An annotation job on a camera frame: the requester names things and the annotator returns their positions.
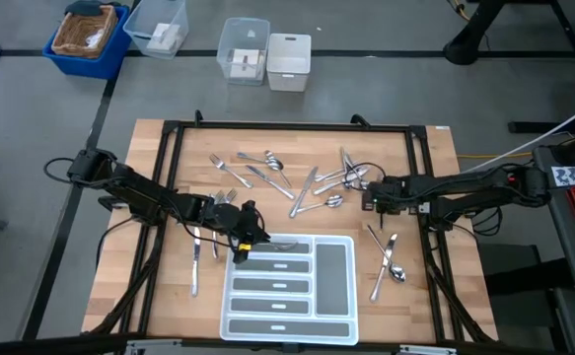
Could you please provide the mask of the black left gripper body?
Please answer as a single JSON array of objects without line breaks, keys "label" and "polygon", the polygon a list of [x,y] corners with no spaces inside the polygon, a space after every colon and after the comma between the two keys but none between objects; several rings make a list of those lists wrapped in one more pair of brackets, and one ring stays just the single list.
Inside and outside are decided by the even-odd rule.
[{"label": "black left gripper body", "polygon": [[264,230],[264,220],[256,209],[255,202],[248,200],[242,204],[242,208],[237,215],[238,220],[230,235],[239,242],[251,242],[252,233]]}]

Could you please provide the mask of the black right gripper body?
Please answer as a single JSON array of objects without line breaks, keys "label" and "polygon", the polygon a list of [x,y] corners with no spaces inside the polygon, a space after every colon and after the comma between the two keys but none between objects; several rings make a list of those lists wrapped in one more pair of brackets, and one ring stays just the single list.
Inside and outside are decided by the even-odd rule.
[{"label": "black right gripper body", "polygon": [[401,183],[394,178],[390,181],[370,181],[362,192],[362,210],[379,214],[399,214],[408,208],[401,196]]}]

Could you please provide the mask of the silver spoon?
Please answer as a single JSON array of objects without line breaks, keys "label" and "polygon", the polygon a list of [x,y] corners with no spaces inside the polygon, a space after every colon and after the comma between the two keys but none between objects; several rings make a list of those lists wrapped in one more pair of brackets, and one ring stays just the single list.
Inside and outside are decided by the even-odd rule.
[{"label": "silver spoon", "polygon": [[[264,152],[264,155],[265,155],[265,158],[266,158],[266,159],[276,159],[276,160],[278,160],[278,159],[275,157],[274,153],[271,152],[271,151],[269,151],[269,150],[266,150],[266,151]],[[281,171],[276,171],[276,172],[279,173],[279,175],[280,175],[280,177],[282,178],[282,180],[283,180],[283,182],[285,183],[285,185],[286,185],[287,187],[291,188],[292,185],[291,185],[289,179],[284,175],[283,170],[284,170],[284,165],[283,165],[283,169],[282,169]]]},{"label": "silver spoon", "polygon": [[353,180],[359,179],[364,174],[366,174],[368,171],[369,171],[369,168],[358,169],[356,172],[349,173],[348,175],[346,175],[345,177],[343,177],[339,181],[331,182],[329,184],[326,184],[326,185],[323,185],[322,187],[317,188],[316,190],[313,191],[313,195],[322,194],[322,193],[324,193],[324,192],[326,192],[326,191],[328,191],[328,190],[330,190],[336,186],[339,186],[339,185],[347,186]]},{"label": "silver spoon", "polygon": [[296,213],[300,214],[300,213],[303,213],[303,212],[306,212],[306,211],[309,211],[312,209],[320,208],[323,206],[326,206],[329,208],[336,208],[336,207],[340,206],[342,202],[343,202],[343,197],[339,194],[336,194],[336,195],[332,195],[332,196],[328,197],[326,199],[326,201],[324,201],[324,202],[320,202],[320,203],[308,205],[305,207],[301,207],[296,211]]},{"label": "silver spoon", "polygon": [[[384,257],[384,249],[385,247],[383,246],[383,244],[380,242],[379,238],[377,237],[375,231],[373,230],[373,228],[368,225],[367,226],[367,230],[369,232],[369,234],[371,235],[372,239],[374,240],[376,246],[378,247],[378,249],[380,250],[380,252],[382,253],[383,257]],[[393,261],[393,256],[392,256],[392,263],[394,264],[394,272],[395,275],[397,277],[397,281],[398,283],[404,283],[406,281],[406,275],[405,275],[405,271],[404,269],[398,265],[397,263],[395,263]]]}]

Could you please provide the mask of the small silver teaspoon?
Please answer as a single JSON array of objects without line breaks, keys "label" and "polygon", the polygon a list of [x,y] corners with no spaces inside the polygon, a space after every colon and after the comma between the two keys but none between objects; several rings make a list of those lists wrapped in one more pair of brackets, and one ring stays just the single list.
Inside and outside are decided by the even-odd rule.
[{"label": "small silver teaspoon", "polygon": [[238,152],[237,157],[245,160],[251,160],[258,163],[264,163],[268,165],[271,169],[275,171],[281,171],[283,169],[283,165],[276,159],[261,159],[252,157],[246,153]]}]

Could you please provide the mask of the white cutlery tray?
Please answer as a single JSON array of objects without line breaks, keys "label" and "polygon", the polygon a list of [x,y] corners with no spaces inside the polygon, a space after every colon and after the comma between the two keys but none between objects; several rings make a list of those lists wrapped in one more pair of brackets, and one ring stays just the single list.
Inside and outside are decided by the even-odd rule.
[{"label": "white cutlery tray", "polygon": [[352,346],[359,341],[354,242],[273,234],[289,250],[251,250],[225,269],[220,337],[227,341]]}]

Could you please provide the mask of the white plastic bin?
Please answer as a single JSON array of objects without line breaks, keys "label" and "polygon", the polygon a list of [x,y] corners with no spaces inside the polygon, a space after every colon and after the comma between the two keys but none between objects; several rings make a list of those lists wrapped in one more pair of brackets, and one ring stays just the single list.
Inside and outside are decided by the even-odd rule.
[{"label": "white plastic bin", "polygon": [[271,34],[266,71],[272,91],[304,92],[311,73],[310,35]]}]

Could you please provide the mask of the white box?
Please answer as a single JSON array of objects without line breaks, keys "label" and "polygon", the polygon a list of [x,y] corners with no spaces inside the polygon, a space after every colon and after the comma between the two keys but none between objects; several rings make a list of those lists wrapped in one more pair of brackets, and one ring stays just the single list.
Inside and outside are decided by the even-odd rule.
[{"label": "white box", "polygon": [[233,49],[230,79],[259,80],[262,74],[263,52],[258,49]]},{"label": "white box", "polygon": [[179,25],[159,23],[153,31],[146,48],[150,51],[172,53],[178,50],[181,40]]}]

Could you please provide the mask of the black desk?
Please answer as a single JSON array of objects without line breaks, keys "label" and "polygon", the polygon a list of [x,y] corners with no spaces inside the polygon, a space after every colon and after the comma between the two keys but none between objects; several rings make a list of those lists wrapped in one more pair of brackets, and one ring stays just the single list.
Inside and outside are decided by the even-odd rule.
[{"label": "black desk", "polygon": [[559,167],[548,146],[540,146],[533,150],[536,165],[546,173],[551,187],[551,199],[548,203],[550,215],[556,229],[559,242],[569,266],[575,284],[575,211],[571,207],[568,192],[558,188],[552,173],[553,167]]}]

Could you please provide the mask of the black crossbeam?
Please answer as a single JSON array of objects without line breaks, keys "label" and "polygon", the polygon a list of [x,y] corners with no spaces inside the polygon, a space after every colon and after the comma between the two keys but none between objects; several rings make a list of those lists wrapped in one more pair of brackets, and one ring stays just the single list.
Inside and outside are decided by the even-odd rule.
[{"label": "black crossbeam", "polygon": [[[0,355],[96,355],[124,351],[126,343],[147,338],[140,333],[85,334],[69,337],[44,338],[0,342]],[[355,346],[321,345],[294,342],[244,342],[208,339],[182,339],[182,347],[248,349],[251,351],[273,350],[286,354],[305,351],[372,351],[396,354],[402,343],[360,343]],[[575,355],[573,352],[557,352],[542,349],[508,346],[500,343],[473,343],[446,340],[438,346],[455,348],[458,355]]]}]

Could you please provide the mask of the blue plastic bin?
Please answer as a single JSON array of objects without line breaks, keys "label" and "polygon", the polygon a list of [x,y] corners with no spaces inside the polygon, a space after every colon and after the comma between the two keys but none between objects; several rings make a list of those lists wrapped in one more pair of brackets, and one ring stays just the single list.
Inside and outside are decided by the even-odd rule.
[{"label": "blue plastic bin", "polygon": [[113,29],[108,43],[98,58],[90,59],[56,54],[51,49],[51,43],[57,31],[55,31],[41,50],[41,55],[50,59],[65,75],[104,80],[112,79],[118,73],[125,53],[131,43],[129,35],[122,29],[130,15],[130,8],[125,5],[115,6],[114,11],[118,17],[119,24]]}]

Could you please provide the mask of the large clear plastic bin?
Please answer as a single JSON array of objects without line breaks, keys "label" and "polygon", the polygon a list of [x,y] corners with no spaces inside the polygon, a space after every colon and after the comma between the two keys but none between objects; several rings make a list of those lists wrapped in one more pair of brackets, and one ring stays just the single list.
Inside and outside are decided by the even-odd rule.
[{"label": "large clear plastic bin", "polygon": [[180,26],[182,40],[179,50],[189,33],[186,0],[141,0],[123,25],[123,30],[131,37],[142,54],[160,59],[172,59],[178,50],[163,53],[146,48],[159,23]]}]

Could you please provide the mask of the white crumpled paper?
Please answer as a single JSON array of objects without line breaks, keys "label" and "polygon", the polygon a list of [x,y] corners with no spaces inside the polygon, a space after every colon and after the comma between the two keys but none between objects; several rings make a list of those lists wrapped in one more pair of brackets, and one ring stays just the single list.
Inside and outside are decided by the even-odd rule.
[{"label": "white crumpled paper", "polygon": [[106,31],[103,29],[97,30],[95,33],[86,37],[86,47],[88,49],[101,49],[105,46],[107,41]]}]

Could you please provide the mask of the black object on basket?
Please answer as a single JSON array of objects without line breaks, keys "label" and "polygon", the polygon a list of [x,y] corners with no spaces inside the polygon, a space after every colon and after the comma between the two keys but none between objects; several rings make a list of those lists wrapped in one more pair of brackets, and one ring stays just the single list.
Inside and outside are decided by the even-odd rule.
[{"label": "black object on basket", "polygon": [[86,17],[100,16],[103,13],[101,6],[102,3],[99,0],[76,0],[65,8],[64,14]]}]

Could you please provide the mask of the silver metal bracket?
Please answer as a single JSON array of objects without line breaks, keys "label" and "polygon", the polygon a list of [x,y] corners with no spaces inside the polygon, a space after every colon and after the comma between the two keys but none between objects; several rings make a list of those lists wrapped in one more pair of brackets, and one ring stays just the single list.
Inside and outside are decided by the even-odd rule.
[{"label": "silver metal bracket", "polygon": [[458,355],[455,348],[402,344],[396,355]]},{"label": "silver metal bracket", "polygon": [[181,348],[181,339],[137,339],[126,343],[123,355],[148,355],[148,352]]}]

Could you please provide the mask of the black desk leg frame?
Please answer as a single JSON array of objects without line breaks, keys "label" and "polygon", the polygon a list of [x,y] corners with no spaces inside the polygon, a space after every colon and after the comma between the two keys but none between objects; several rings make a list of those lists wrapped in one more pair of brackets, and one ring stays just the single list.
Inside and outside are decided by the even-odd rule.
[{"label": "black desk leg frame", "polygon": [[575,281],[567,260],[542,261],[535,246],[478,246],[495,323],[531,332],[543,328],[547,341],[511,333],[511,343],[575,353]]}]

